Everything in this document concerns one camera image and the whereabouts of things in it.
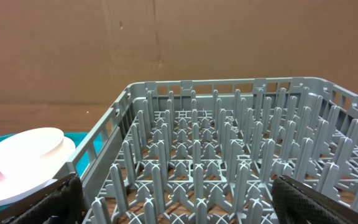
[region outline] white plate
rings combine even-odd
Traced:
[[[40,156],[62,143],[64,133],[57,128],[37,128],[15,134],[0,142],[0,166]]]
[[[21,200],[44,187],[74,150],[74,142],[64,137],[58,147],[38,159],[21,160],[3,167],[11,172],[5,175],[0,172],[0,206]]]

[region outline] dish rack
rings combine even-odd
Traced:
[[[84,156],[84,224],[278,223],[282,174],[358,212],[358,95],[308,77],[133,83],[63,171]]]

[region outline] rack base grid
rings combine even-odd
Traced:
[[[83,156],[84,224],[278,223],[282,174],[358,212],[358,95],[320,78],[134,83],[67,172]]]

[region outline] cardboard backdrop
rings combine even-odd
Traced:
[[[112,103],[132,82],[291,76],[358,93],[358,1],[0,0],[0,103]]]

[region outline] teal tray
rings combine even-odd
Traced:
[[[5,136],[0,137],[0,142],[7,139],[8,137],[11,137],[15,134],[7,134]],[[75,147],[78,147],[78,145],[84,140],[87,133],[65,133],[65,136],[73,140],[75,143]],[[96,150],[96,153],[99,152],[102,146],[102,139],[100,136],[96,138],[96,140],[93,142],[94,148]],[[84,154],[84,156],[80,159],[80,161],[77,163],[76,168],[79,175],[82,175],[82,173],[85,171],[86,167],[89,164],[88,155]],[[0,206],[0,210],[8,207],[9,205]]]

